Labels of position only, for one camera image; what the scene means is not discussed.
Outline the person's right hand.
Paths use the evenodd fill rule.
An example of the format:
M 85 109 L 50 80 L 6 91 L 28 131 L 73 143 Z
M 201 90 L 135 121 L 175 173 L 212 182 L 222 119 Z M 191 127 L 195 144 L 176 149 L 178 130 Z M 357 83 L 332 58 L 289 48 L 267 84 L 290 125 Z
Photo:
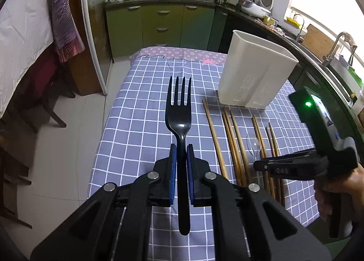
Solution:
M 333 208 L 327 197 L 328 193 L 347 193 L 352 197 L 355 215 L 363 217 L 363 167 L 357 166 L 350 174 L 329 182 L 320 187 L 318 182 L 314 183 L 315 200 L 318 203 L 320 218 L 326 222 L 332 215 Z

